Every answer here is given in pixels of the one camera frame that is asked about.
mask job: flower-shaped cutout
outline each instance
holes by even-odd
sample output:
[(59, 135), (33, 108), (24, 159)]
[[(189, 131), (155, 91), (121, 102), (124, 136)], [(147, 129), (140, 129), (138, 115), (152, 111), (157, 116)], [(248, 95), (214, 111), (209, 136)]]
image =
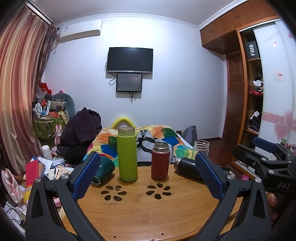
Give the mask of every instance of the flower-shaped cutout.
[[(105, 188), (108, 189), (108, 190), (103, 190), (103, 191), (101, 191), (101, 194), (102, 194), (102, 195), (107, 194), (107, 195), (104, 197), (104, 199), (105, 199), (106, 201), (111, 200), (112, 192), (114, 192), (114, 191), (118, 192), (117, 194), (120, 195), (120, 196), (124, 196), (124, 195), (127, 194), (126, 191), (120, 191), (120, 189), (121, 189), (122, 187), (119, 186), (119, 185), (117, 185), (117, 186), (115, 187), (115, 190), (114, 190), (114, 187), (112, 187), (112, 186), (106, 186)], [(113, 199), (114, 199), (115, 201), (117, 201), (117, 202), (122, 201), (122, 198), (119, 197), (119, 196), (117, 196), (117, 195), (113, 195)]]
[[(163, 184), (162, 184), (162, 183), (157, 183), (156, 185), (157, 185), (159, 188), (163, 188)], [(156, 186), (154, 186), (154, 185), (149, 185), (147, 188), (149, 188), (149, 189), (158, 189), (158, 188), (157, 188)], [(163, 190), (164, 190), (164, 191), (168, 191), (168, 190), (170, 190), (170, 186), (165, 186), (165, 187), (163, 188)], [(149, 191), (146, 192), (146, 195), (151, 196), (153, 193), (155, 193), (154, 190), (149, 190)], [(170, 196), (170, 195), (172, 195), (172, 193), (171, 193), (171, 192), (162, 192), (162, 195), (164, 195), (164, 196)], [(162, 197), (161, 197), (161, 195), (160, 195), (159, 193), (156, 193), (156, 194), (154, 195), (154, 198), (155, 198), (155, 199), (158, 199), (158, 200), (162, 199)]]

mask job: white bottle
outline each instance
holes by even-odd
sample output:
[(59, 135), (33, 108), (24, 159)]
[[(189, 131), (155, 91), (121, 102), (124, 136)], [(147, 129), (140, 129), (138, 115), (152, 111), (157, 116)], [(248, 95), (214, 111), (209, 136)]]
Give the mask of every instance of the white bottle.
[(53, 160), (52, 159), (52, 153), (50, 151), (50, 148), (48, 145), (45, 145), (45, 146), (42, 146), (42, 154), (43, 154), (43, 157), (47, 160)]

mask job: air conditioner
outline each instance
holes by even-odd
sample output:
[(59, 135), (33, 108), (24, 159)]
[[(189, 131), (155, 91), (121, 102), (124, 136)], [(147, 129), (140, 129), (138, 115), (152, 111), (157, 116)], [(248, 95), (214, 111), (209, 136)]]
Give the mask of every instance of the air conditioner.
[(71, 24), (62, 28), (60, 42), (67, 42), (74, 39), (99, 36), (102, 30), (102, 20), (90, 20)]

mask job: red book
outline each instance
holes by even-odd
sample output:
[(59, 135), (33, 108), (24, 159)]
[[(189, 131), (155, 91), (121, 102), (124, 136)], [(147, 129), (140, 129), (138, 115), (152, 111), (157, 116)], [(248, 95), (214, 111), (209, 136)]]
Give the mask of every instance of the red book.
[(35, 178), (39, 177), (38, 160), (26, 164), (26, 186), (33, 185)]

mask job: curtain rod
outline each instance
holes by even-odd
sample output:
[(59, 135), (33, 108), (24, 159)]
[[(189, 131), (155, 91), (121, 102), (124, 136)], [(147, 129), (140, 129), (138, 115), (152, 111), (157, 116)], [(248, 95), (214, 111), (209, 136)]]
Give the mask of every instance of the curtain rod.
[(48, 25), (52, 24), (52, 21), (49, 17), (47, 17), (39, 8), (37, 8), (33, 3), (30, 1), (27, 2), (27, 7), (30, 8), (35, 14), (37, 14), (40, 18), (43, 19)]

